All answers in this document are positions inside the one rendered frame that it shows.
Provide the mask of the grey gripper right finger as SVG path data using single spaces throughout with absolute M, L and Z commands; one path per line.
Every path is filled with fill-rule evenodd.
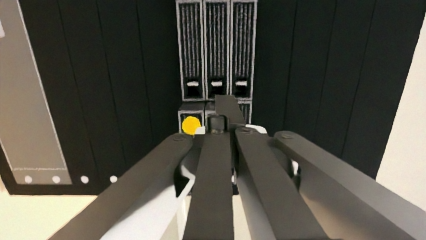
M 251 240 L 426 240 L 424 209 L 294 132 L 246 125 L 225 99 Z

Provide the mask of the black server rack frame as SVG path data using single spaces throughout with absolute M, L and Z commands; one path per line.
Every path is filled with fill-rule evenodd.
M 257 0 L 251 125 L 376 181 L 426 0 Z M 176 0 L 0 0 L 0 178 L 98 196 L 179 132 Z

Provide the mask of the tan flat board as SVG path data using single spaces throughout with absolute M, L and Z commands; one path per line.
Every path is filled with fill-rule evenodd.
M 0 240 L 46 240 L 97 196 L 10 196 L 0 178 Z

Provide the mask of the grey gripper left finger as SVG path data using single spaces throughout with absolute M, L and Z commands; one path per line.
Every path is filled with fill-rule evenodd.
M 230 150 L 225 95 L 215 95 L 194 138 L 168 136 L 46 240 L 159 240 L 193 183 L 181 240 L 235 240 Z

